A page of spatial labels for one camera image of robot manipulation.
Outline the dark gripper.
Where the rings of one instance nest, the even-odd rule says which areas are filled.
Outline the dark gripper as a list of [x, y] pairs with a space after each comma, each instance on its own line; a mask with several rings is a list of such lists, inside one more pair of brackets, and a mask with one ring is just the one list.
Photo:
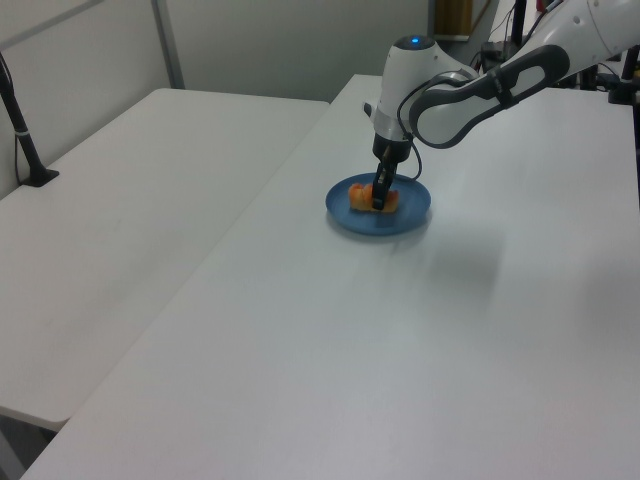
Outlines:
[[411, 140], [388, 140], [378, 133], [374, 136], [372, 152], [382, 163], [378, 165], [372, 182], [372, 207], [382, 211], [397, 171], [397, 164], [406, 161], [412, 150]]

